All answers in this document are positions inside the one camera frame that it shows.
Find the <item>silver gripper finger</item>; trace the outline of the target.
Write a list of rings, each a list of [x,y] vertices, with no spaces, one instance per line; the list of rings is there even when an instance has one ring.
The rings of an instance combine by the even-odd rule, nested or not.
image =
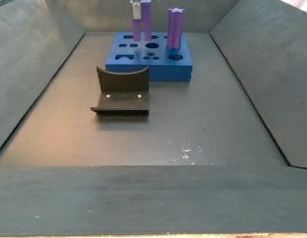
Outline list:
[[[141,20],[141,4],[140,4],[140,1],[133,1],[132,10],[133,10],[133,20]]]

